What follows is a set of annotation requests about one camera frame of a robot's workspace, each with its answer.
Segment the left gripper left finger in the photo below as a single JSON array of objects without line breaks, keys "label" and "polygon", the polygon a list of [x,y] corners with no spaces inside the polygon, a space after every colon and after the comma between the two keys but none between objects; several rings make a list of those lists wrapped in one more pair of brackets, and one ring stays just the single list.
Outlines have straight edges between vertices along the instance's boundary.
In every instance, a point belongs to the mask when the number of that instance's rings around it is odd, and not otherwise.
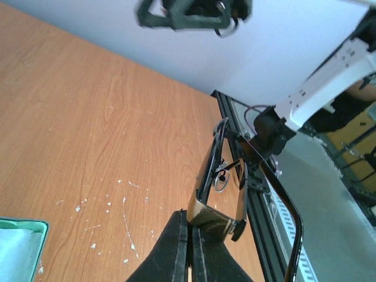
[{"label": "left gripper left finger", "polygon": [[186,210],[174,211],[157,242],[127,281],[187,281]]}]

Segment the black aviator sunglasses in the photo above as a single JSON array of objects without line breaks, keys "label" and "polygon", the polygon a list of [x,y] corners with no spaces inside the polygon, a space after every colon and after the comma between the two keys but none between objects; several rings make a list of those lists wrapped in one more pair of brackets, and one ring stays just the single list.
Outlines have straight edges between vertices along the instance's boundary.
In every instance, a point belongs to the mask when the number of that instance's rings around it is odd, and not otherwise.
[{"label": "black aviator sunglasses", "polygon": [[[240,144],[245,159],[233,159],[228,140]],[[188,225],[191,230],[196,227],[222,241],[252,281],[256,280],[261,274],[261,264],[253,234],[249,230],[246,199],[249,169],[259,169],[293,219],[293,245],[283,281],[295,281],[303,245],[303,220],[266,159],[249,147],[244,147],[246,142],[243,136],[229,129],[228,118],[222,119],[214,127],[213,142],[198,172],[187,208]]]}]

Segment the grey-green glasses case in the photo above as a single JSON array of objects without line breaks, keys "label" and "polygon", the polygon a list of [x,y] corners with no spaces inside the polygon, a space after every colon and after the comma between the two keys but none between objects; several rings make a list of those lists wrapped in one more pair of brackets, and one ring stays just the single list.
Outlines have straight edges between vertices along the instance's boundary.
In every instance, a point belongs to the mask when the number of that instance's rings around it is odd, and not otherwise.
[{"label": "grey-green glasses case", "polygon": [[43,220],[1,217],[1,281],[33,281],[49,232]]}]

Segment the light blue cleaning cloth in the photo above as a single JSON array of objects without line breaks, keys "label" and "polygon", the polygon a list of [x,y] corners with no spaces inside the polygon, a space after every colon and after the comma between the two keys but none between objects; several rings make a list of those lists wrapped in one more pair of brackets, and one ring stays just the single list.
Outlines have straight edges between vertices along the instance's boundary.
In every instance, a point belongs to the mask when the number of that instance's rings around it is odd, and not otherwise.
[{"label": "light blue cleaning cloth", "polygon": [[41,233],[28,229],[1,229],[1,281],[31,281]]}]

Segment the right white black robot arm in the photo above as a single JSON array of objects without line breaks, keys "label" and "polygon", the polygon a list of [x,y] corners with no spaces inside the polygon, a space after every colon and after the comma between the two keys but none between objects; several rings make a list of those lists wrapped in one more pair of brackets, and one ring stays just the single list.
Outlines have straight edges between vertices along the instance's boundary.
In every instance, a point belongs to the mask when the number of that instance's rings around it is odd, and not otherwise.
[{"label": "right white black robot arm", "polygon": [[[212,29],[217,36],[231,23],[248,19],[252,1],[162,1],[163,15],[140,1],[138,24],[146,28]],[[375,76],[375,1],[352,33],[308,77],[298,91],[268,106],[254,120],[256,133],[244,147],[262,156],[278,155],[306,121],[357,81],[365,87]]]}]

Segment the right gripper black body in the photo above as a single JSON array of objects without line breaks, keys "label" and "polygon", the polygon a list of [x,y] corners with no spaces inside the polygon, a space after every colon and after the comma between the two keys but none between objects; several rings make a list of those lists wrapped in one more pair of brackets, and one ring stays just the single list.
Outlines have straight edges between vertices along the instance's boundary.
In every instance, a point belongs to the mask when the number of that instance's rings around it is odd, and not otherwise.
[{"label": "right gripper black body", "polygon": [[214,29],[214,31],[217,36],[230,36],[237,30],[239,21],[245,21],[251,15],[252,6],[252,0],[194,1],[187,10],[187,14],[218,17],[227,11],[231,17],[231,24],[226,29]]}]

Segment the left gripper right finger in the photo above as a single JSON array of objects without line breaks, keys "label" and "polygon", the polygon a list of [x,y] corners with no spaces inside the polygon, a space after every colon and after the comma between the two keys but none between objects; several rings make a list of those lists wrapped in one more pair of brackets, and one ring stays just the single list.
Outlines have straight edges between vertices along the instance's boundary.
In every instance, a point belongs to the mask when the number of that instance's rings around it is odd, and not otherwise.
[{"label": "left gripper right finger", "polygon": [[196,227],[192,228],[190,262],[193,281],[252,281],[222,241]]}]

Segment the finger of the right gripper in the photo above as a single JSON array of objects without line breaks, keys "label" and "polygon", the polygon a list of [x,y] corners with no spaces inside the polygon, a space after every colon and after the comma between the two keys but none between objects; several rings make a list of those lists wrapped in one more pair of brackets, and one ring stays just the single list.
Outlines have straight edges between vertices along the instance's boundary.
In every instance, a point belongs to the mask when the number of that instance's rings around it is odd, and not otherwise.
[{"label": "finger of the right gripper", "polygon": [[153,1],[140,1],[140,26],[148,28],[219,29],[223,27],[222,1],[162,1],[163,15],[150,12]]}]

